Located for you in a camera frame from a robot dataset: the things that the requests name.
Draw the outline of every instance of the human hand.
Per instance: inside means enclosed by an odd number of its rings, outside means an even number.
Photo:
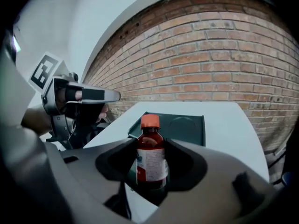
[[[75,93],[75,99],[77,101],[82,99],[82,91],[76,91]],[[57,94],[57,101],[56,105],[58,109],[61,109],[62,107],[65,106],[65,89],[61,89],[58,91]],[[97,122],[100,122],[101,119],[105,118],[107,116],[106,112],[108,111],[108,107],[106,105],[103,106],[101,113],[99,114]]]

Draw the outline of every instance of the brown plastic bottle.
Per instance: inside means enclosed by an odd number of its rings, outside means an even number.
[[[146,114],[141,117],[142,134],[138,138],[136,158],[137,185],[150,190],[164,187],[168,175],[159,127],[159,116]]]

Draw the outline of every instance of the black tray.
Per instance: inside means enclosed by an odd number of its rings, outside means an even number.
[[[206,146],[205,119],[204,116],[188,116],[174,114],[156,114],[160,118],[159,133],[165,139],[181,140],[194,143],[200,146]],[[128,135],[131,138],[138,138],[142,131],[140,129],[141,117],[130,127]]]

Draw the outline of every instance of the bottle label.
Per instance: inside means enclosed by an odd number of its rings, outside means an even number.
[[[137,149],[137,179],[144,182],[163,180],[168,175],[165,149]]]

